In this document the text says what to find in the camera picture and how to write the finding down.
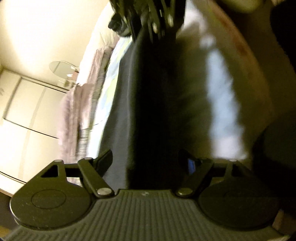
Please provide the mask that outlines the white folded quilt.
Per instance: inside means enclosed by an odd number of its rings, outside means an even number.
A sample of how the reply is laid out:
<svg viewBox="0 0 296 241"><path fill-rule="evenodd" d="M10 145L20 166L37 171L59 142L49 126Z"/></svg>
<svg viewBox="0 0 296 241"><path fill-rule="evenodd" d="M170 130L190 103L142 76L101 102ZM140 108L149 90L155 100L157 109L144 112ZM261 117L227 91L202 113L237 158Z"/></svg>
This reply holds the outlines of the white folded quilt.
<svg viewBox="0 0 296 241"><path fill-rule="evenodd" d="M75 163L86 153L96 102L105 81L113 47L96 50L92 62L81 67L77 82L60 104L57 137L59 155L65 163Z"/></svg>

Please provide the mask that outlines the dark grey garment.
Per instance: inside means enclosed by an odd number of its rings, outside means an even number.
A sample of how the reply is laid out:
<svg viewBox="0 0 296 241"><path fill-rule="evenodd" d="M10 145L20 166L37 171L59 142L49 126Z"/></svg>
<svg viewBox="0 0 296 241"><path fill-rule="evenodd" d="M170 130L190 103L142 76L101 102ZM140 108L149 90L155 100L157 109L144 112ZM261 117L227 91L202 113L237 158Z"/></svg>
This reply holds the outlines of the dark grey garment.
<svg viewBox="0 0 296 241"><path fill-rule="evenodd" d="M120 61L100 147L113 154L104 179L114 190L176 189L188 175L175 53L174 38L142 28Z"/></svg>

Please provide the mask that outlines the white padded headboard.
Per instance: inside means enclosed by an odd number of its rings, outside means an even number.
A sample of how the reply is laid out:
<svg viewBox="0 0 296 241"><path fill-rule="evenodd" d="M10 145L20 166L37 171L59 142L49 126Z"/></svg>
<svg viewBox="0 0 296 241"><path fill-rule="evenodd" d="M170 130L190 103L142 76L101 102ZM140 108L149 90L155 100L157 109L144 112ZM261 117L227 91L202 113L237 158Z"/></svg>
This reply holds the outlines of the white padded headboard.
<svg viewBox="0 0 296 241"><path fill-rule="evenodd" d="M97 19L80 62L77 85L93 81L93 76L99 71L104 51L109 47L114 48L119 41L119 35L108 27L113 15L111 3L107 3Z"/></svg>

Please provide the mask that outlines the checked bed sheet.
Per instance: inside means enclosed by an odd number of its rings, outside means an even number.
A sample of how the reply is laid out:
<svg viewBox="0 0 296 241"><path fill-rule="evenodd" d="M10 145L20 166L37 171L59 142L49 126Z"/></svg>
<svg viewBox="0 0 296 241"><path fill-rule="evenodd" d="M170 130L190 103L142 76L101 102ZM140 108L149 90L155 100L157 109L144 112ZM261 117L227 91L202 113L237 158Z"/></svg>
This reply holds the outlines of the checked bed sheet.
<svg viewBox="0 0 296 241"><path fill-rule="evenodd" d="M177 34L180 98L195 156L251 160L274 110L267 81L241 33L212 1L188 1Z"/></svg>

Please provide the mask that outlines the black striped garment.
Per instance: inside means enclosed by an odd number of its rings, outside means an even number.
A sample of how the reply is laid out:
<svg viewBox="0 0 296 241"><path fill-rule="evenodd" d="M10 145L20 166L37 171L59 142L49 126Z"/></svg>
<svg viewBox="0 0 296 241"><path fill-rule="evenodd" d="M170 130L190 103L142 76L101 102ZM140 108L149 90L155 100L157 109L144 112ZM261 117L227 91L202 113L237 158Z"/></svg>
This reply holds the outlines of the black striped garment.
<svg viewBox="0 0 296 241"><path fill-rule="evenodd" d="M109 1L113 9L113 16L108 24L108 28L113 30L119 37L127 38L132 35L127 21L119 13L119 1Z"/></svg>

